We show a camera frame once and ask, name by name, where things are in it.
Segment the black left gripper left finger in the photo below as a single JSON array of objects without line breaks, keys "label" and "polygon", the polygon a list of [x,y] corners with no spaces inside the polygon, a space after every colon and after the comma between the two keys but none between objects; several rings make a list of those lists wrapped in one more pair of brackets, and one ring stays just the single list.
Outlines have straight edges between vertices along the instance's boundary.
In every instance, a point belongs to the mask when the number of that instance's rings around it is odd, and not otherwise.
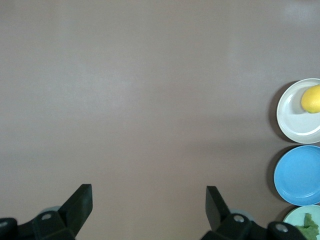
[{"label": "black left gripper left finger", "polygon": [[76,240],[93,210],[91,184],[82,184],[58,210],[47,210],[19,225],[0,218],[0,240]]}]

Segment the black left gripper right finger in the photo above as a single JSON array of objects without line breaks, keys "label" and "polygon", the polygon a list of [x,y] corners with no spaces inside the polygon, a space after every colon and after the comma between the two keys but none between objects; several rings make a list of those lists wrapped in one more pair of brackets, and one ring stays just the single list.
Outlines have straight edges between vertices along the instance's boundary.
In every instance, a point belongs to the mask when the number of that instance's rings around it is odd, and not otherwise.
[{"label": "black left gripper right finger", "polygon": [[205,213],[211,227],[200,240],[307,240],[293,225],[270,222],[267,228],[241,213],[231,213],[216,186],[207,186]]}]

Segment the green lettuce leaf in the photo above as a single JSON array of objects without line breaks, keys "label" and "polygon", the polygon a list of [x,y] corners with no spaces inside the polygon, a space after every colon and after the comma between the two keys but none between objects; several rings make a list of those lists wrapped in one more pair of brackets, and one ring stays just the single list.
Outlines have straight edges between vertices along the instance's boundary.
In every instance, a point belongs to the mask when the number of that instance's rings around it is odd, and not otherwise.
[{"label": "green lettuce leaf", "polygon": [[313,221],[310,213],[305,213],[303,225],[295,225],[306,240],[318,240],[319,226]]}]

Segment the yellow lemon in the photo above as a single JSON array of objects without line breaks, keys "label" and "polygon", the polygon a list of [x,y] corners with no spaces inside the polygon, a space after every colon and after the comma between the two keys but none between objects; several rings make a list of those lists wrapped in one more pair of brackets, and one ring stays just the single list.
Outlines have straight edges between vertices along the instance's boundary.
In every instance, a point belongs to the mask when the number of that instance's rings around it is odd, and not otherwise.
[{"label": "yellow lemon", "polygon": [[309,87],[303,93],[300,103],[306,112],[320,113],[320,84]]}]

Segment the light green round plate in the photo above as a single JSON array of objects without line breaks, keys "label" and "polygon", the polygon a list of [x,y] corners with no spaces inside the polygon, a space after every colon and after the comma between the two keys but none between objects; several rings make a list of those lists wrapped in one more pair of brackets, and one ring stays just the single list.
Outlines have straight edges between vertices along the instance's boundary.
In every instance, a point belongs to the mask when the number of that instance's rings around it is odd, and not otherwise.
[{"label": "light green round plate", "polygon": [[302,226],[304,224],[305,213],[312,215],[312,220],[319,226],[320,231],[320,205],[296,207],[285,216],[283,221],[293,226]]}]

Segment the blue round plate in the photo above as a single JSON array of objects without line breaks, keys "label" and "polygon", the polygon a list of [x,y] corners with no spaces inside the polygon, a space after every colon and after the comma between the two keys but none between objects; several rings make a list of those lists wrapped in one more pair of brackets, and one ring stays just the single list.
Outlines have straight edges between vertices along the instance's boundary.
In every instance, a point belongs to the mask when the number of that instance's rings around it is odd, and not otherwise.
[{"label": "blue round plate", "polygon": [[287,151],[274,169],[276,191],[296,206],[320,203],[320,146],[301,145]]}]

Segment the beige round plate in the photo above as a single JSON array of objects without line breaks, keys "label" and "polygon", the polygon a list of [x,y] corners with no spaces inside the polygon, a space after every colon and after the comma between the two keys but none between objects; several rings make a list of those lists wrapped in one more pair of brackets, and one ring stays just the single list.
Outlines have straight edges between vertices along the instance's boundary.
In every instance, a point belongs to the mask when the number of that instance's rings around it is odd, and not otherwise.
[{"label": "beige round plate", "polygon": [[291,84],[281,95],[277,108],[277,124],[282,133],[299,144],[320,143],[320,112],[309,113],[301,106],[305,91],[320,85],[320,79],[307,78]]}]

